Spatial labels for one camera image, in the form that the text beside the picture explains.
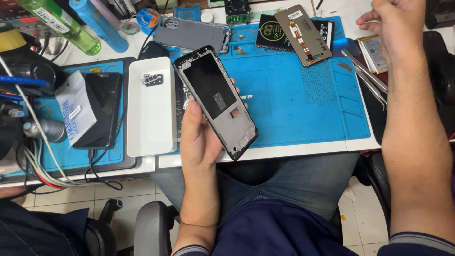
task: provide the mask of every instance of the green plastic bottle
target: green plastic bottle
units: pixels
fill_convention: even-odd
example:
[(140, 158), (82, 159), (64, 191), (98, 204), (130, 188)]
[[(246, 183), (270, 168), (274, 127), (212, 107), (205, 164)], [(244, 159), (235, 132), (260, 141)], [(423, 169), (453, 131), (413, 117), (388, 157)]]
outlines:
[(85, 54), (93, 56), (100, 52), (100, 42), (87, 33), (53, 0), (18, 0), (18, 2)]

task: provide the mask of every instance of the cooling fan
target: cooling fan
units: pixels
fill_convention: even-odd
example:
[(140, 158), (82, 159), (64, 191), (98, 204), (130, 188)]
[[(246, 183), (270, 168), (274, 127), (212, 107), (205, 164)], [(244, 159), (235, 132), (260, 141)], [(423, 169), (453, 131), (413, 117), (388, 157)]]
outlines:
[(248, 0), (224, 0), (226, 23), (248, 23), (251, 20)]

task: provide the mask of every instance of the white desk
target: white desk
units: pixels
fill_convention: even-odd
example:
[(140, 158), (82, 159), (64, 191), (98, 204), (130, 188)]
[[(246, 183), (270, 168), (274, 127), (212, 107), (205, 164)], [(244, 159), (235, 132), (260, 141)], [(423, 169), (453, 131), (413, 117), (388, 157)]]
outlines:
[[(313, 16), (313, 8), (311, 6), (310, 0), (284, 0), (284, 1), (268, 1), (263, 3), (251, 3), (251, 11), (263, 11), (263, 10), (272, 10), (276, 8), (289, 8), (291, 6), (301, 4), (309, 16)], [(371, 10), (370, 2), (365, 0), (324, 0), (320, 9), (317, 11), (318, 16), (329, 17), (329, 16), (340, 16), (343, 23), (344, 33), (346, 37), (349, 38), (359, 38), (363, 36), (371, 35), (368, 31), (362, 31), (355, 24), (357, 18), (359, 18), (363, 13)], [(226, 15), (224, 7), (212, 8), (208, 10), (202, 10), (202, 13), (210, 12), (214, 16), (214, 22), (216, 23), (225, 23)], [(95, 33), (88, 27), (86, 30), (95, 35)], [(439, 33), (444, 38), (447, 49), (450, 53), (455, 53), (454, 49), (454, 28), (448, 27), (443, 29), (437, 29)], [(72, 44), (69, 44), (65, 52), (55, 61), (57, 65), (65, 66), (78, 63), (86, 63), (91, 61), (102, 61), (117, 59), (123, 57), (137, 57), (139, 49), (141, 48), (146, 35), (142, 32), (138, 32), (132, 36), (125, 35), (121, 31), (119, 32), (123, 38), (125, 38), (129, 43), (129, 48), (124, 53), (114, 52), (104, 41), (100, 39), (102, 44), (102, 50), (99, 54), (95, 56), (87, 56), (82, 53), (79, 49), (74, 47)], [(330, 152), (342, 152), (342, 151), (357, 151), (365, 149), (380, 148), (380, 145), (377, 144), (376, 139), (373, 135), (373, 130), (371, 128), (371, 123), (368, 119), (368, 125), (370, 128), (370, 138), (365, 139), (355, 139), (355, 140), (346, 140), (346, 141), (334, 141), (334, 142), (323, 142), (323, 143), (310, 143), (310, 144), (300, 144), (300, 145), (290, 145), (290, 146), (279, 146), (279, 147), (268, 147), (268, 148), (251, 148), (245, 152), (245, 154), (240, 158), (240, 160), (251, 160), (251, 159), (261, 159), (261, 158), (272, 158), (272, 157), (283, 157), (283, 156), (294, 156), (294, 155), (306, 155), (306, 154), (321, 154), (321, 153), (330, 153)], [(218, 162), (231, 161), (226, 152), (222, 152), (217, 159)], [(117, 170), (99, 173), (101, 177), (107, 176), (118, 176), (126, 174), (137, 174), (144, 172), (155, 171), (155, 166), (158, 168), (167, 168), (181, 166), (180, 155), (165, 155), (158, 157), (158, 163), (155, 163), (154, 156), (146, 156), (138, 159), (138, 163), (135, 168), (126, 169), (126, 170)], [(88, 175), (89, 178), (94, 178), (93, 174)], [(74, 175), (71, 176), (72, 179), (83, 179), (83, 175)], [(38, 181), (27, 182), (28, 184), (37, 184)], [(0, 184), (1, 187), (6, 186), (18, 186), (22, 185), (22, 182), (10, 183), (10, 184)]]

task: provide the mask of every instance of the person's left hand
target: person's left hand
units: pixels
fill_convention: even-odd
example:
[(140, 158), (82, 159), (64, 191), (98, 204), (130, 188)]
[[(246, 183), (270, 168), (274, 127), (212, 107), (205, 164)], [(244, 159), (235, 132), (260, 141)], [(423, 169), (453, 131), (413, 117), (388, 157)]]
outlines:
[(191, 97), (182, 120), (180, 140), (182, 167), (212, 167), (221, 149), (221, 142), (205, 119), (201, 106)]

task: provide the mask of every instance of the adhesive tape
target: adhesive tape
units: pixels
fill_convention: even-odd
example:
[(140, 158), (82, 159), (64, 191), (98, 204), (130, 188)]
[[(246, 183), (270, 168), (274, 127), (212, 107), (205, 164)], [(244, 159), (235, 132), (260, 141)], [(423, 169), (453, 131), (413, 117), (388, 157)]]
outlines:
[(209, 12), (205, 12), (201, 14), (201, 21), (202, 22), (213, 22), (213, 15)]

